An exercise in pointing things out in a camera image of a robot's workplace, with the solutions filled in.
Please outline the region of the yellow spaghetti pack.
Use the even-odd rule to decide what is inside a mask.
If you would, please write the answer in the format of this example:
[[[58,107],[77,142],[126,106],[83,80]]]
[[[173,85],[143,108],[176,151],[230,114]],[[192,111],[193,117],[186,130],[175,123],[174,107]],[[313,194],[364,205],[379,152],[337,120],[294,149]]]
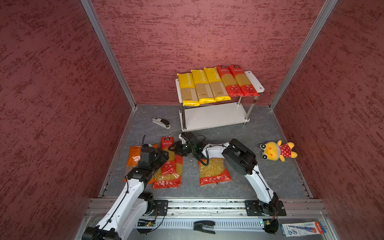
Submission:
[[[199,104],[205,105],[215,103],[216,101],[204,70],[191,70],[191,73],[198,95]]]
[[[217,71],[217,68],[204,68],[204,72],[207,76],[215,101],[230,101],[231,98]]]
[[[178,74],[183,106],[197,107],[200,105],[196,87],[191,73]]]

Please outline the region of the red spaghetti pack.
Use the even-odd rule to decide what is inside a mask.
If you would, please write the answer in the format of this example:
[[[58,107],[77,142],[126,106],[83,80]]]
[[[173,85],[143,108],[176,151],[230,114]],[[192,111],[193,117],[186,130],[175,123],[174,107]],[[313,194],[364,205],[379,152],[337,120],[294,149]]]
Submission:
[[[226,66],[216,66],[216,69],[224,83],[228,95],[230,97],[243,97],[244,94],[229,68]]]
[[[238,83],[244,97],[259,96],[255,87],[252,85],[251,81],[246,76],[245,72],[240,66],[230,65],[229,70],[234,76],[236,82]]]

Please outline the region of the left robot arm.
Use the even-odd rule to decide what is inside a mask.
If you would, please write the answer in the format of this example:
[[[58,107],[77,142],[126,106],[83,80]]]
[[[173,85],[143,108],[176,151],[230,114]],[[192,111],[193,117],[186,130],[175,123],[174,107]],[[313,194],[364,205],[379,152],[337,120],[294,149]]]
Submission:
[[[87,227],[83,240],[126,240],[139,219],[154,210],[153,195],[145,188],[169,160],[169,153],[144,144],[141,159],[126,176],[117,200],[95,227]]]

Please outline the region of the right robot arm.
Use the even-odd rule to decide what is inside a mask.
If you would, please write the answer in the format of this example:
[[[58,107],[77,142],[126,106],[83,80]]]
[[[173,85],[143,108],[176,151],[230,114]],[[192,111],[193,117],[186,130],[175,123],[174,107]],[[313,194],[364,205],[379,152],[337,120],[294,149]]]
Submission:
[[[194,157],[204,166],[208,166],[214,158],[225,159],[237,173],[246,177],[256,192],[256,213],[262,216],[277,215],[279,197],[265,182],[256,155],[248,147],[237,139],[224,144],[205,144],[191,132],[181,133],[179,138],[170,151],[182,157]]]

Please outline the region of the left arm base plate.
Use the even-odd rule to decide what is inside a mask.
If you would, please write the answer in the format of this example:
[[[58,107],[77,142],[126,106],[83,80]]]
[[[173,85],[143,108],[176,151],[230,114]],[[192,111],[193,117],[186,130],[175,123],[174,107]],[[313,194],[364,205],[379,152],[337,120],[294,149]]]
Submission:
[[[147,211],[144,216],[166,216],[168,211],[168,200],[149,200],[147,201]]]

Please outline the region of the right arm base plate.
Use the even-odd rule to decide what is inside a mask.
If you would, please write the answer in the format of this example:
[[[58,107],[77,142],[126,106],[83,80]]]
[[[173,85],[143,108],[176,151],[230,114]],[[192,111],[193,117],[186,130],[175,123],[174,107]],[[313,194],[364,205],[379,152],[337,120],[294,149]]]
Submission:
[[[271,201],[268,204],[259,200],[246,200],[245,209],[249,217],[285,217],[287,215],[283,202],[280,200],[277,202]]]

